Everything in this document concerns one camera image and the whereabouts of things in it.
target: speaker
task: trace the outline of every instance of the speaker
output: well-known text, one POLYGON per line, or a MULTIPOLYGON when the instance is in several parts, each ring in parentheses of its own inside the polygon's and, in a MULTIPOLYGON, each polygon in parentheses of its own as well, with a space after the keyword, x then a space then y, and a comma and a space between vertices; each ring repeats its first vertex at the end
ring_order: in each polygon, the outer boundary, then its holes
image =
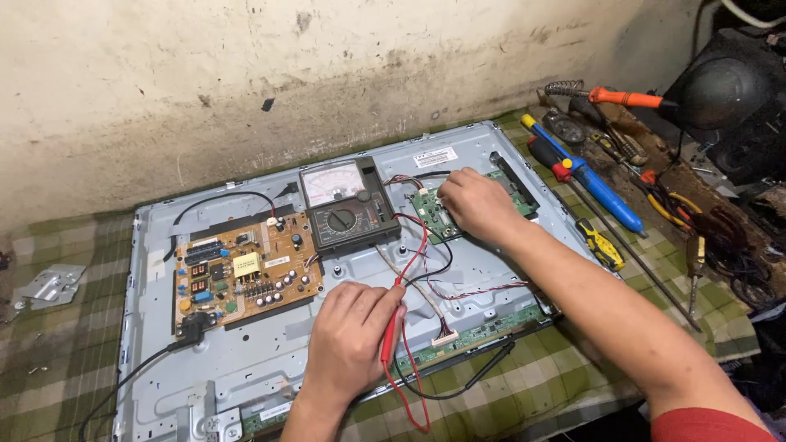
POLYGON ((740 186, 786 175, 784 58, 764 38, 721 29, 663 95, 661 116, 740 186))

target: orange soldering iron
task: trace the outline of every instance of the orange soldering iron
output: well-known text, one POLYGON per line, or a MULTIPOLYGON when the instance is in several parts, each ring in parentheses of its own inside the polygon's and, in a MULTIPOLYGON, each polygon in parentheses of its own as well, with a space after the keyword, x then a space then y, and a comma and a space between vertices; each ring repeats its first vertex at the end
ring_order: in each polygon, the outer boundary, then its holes
POLYGON ((613 92, 605 87, 594 87, 584 90, 584 80, 555 81, 545 85, 546 95, 564 95, 566 97, 587 97, 592 103, 616 103, 623 106, 641 106, 645 108, 677 107, 677 103, 664 100, 655 95, 638 94, 636 92, 613 92))

